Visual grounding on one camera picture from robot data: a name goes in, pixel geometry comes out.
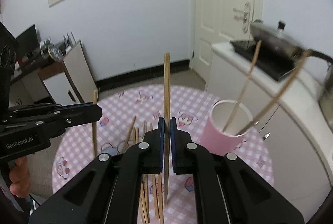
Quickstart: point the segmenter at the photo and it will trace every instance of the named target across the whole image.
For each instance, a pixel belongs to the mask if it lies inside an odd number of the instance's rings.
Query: black lid knob
[[[284,30],[284,27],[286,27],[286,24],[283,21],[279,21],[279,29]]]

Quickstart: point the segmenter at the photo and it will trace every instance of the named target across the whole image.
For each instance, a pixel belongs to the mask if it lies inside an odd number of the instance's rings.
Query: finger
[[[30,187],[31,187],[31,181],[30,181],[30,174],[28,172],[27,175],[20,182],[12,183],[9,189],[13,195],[19,198],[24,198],[29,195]]]
[[[28,162],[28,159],[27,159],[26,156],[24,156],[24,157],[20,157],[20,158],[18,158],[18,159],[15,160],[15,164],[16,164],[17,166],[21,166],[22,163],[24,163],[24,162]]]
[[[28,164],[27,162],[23,161],[20,166],[15,166],[10,172],[9,172],[9,179],[13,183],[17,183],[21,181],[28,172]]]

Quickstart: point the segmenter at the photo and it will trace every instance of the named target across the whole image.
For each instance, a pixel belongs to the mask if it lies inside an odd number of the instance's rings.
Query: white wall
[[[273,26],[285,21],[286,32],[305,47],[333,56],[333,0],[264,0],[262,19]],[[327,64],[310,58],[306,69],[323,81]]]
[[[53,42],[73,31],[96,80],[189,58],[194,0],[0,0],[3,23],[14,35],[36,24]]]

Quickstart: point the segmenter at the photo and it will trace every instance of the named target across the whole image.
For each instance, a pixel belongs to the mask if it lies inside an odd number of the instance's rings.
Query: drawer handle
[[[270,133],[267,133],[266,135],[264,135],[263,140],[267,139],[270,136]]]
[[[73,102],[76,103],[76,100],[75,100],[75,98],[74,98],[74,95],[72,94],[71,91],[68,91],[68,95],[69,95],[69,97],[71,98],[71,100],[72,100]]]

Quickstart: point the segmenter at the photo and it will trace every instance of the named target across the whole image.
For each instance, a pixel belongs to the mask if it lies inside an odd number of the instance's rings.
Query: round table
[[[178,129],[189,132],[192,141],[200,144],[212,106],[220,99],[194,88],[171,86],[171,117],[176,117]],[[98,102],[103,116],[97,123],[98,151],[105,149],[116,155],[121,152],[133,116],[135,127],[143,137],[143,121],[157,128],[163,116],[164,86],[149,85],[117,93]],[[233,151],[261,177],[274,184],[272,160],[262,137],[252,128]],[[91,124],[67,130],[56,153],[52,167],[52,188],[55,193],[93,160]],[[169,205],[164,207],[164,223],[196,223],[194,184],[191,175],[176,175],[170,162]],[[150,222],[155,220],[152,178],[149,176]]]

